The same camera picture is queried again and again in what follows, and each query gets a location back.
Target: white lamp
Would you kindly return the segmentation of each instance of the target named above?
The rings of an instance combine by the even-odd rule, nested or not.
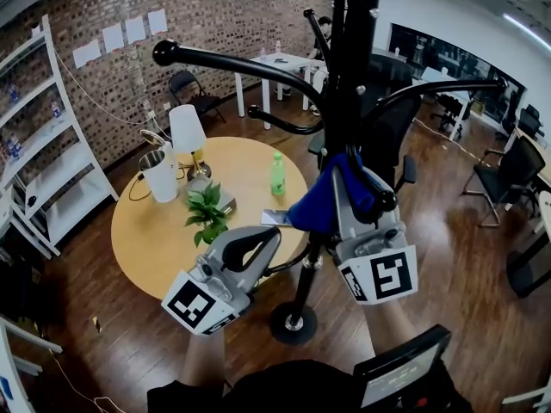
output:
[[[212,171],[204,162],[198,163],[195,152],[207,142],[207,136],[199,121],[195,107],[186,104],[173,108],[169,112],[172,145],[176,153],[191,153],[194,166],[188,171],[188,180],[198,175],[210,177]]]

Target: office chair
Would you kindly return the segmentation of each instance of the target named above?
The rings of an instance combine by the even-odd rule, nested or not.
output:
[[[509,109],[507,110],[507,115],[501,120],[501,126],[507,134],[501,132],[496,132],[496,139],[507,140],[509,135],[515,130],[517,125],[517,108],[518,108],[518,93],[512,92],[511,99],[509,100]]]
[[[372,55],[362,96],[362,114],[367,114],[382,97],[411,85],[412,73],[408,65],[390,57]],[[406,97],[362,131],[363,165],[373,170],[396,193],[404,183],[417,180],[415,160],[409,155],[404,155],[402,174],[397,182],[395,171],[402,141],[420,107],[420,96]],[[308,146],[308,151],[318,156],[318,166],[321,165],[324,142],[325,132],[321,131],[314,135]]]
[[[543,134],[540,133],[540,128],[542,128],[540,112],[531,105],[520,111],[520,119],[518,120],[517,126],[532,139],[536,139],[537,133],[543,136]]]
[[[441,118],[440,119],[440,126],[438,127],[438,130],[440,132],[445,132],[448,125],[454,126],[456,118],[460,115],[461,109],[463,108],[463,105],[457,101],[453,96],[449,95],[442,95],[438,97],[437,100],[438,104],[441,104],[445,111],[443,114],[432,114],[431,118]],[[471,115],[471,107],[473,106],[474,99],[468,102],[467,108],[465,109],[465,113],[461,117],[461,121],[467,120],[469,116]],[[460,124],[457,128],[457,141],[459,141],[463,134],[463,125]]]
[[[188,87],[192,83],[197,83],[197,86],[199,87],[199,94],[193,96],[187,103],[195,107],[195,110],[197,111],[199,117],[204,115],[209,110],[214,109],[216,110],[218,116],[224,122],[226,122],[224,116],[222,116],[220,111],[216,108],[216,106],[220,103],[220,97],[208,95],[207,92],[205,92],[205,90],[202,88],[199,81],[197,81],[197,78],[195,78],[195,75],[190,71],[179,71],[169,80],[169,90],[174,96],[174,99],[176,99],[178,105],[181,106],[183,103],[182,101],[180,101],[180,98],[178,98],[177,93],[180,90]]]
[[[501,156],[498,168],[487,167],[484,159],[489,154]],[[497,206],[499,204],[517,203],[521,195],[531,194],[529,183],[545,167],[545,161],[534,145],[522,136],[515,139],[512,147],[506,153],[496,150],[486,150],[480,163],[474,166],[473,174],[468,178],[461,194],[483,196],[490,205],[490,211],[479,222],[480,227],[497,228],[499,219]],[[467,186],[477,175],[484,191],[468,190]],[[495,224],[484,224],[486,218],[493,214]]]

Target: phone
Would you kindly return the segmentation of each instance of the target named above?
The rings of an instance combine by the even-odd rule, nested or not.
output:
[[[288,210],[263,210],[260,223],[270,226],[293,226],[288,217]]]

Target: paper sheet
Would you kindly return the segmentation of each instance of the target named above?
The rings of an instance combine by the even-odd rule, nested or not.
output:
[[[93,40],[87,45],[79,47],[72,51],[72,56],[75,59],[75,66],[80,69],[89,61],[99,59],[102,56],[100,44],[97,40]]]
[[[144,20],[141,18],[141,15],[126,20],[125,26],[129,45],[135,41],[145,40]]]
[[[164,9],[150,12],[147,14],[147,18],[149,19],[149,30],[152,35],[168,30],[166,27],[166,14],[164,13]]]
[[[124,40],[122,39],[121,24],[117,23],[113,26],[103,29],[103,42],[105,43],[105,50],[107,53],[124,47]]]

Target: window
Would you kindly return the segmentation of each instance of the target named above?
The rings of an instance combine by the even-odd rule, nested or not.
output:
[[[407,57],[407,64],[412,68],[413,77],[420,79],[424,70],[431,67],[440,71],[448,69],[448,75],[459,80],[494,79],[503,77],[509,87],[499,94],[485,91],[472,94],[484,108],[484,114],[500,123],[509,107],[512,93],[522,96],[526,90],[518,81],[506,73],[447,41],[428,34],[393,24],[390,39],[390,51],[399,48],[399,54]]]

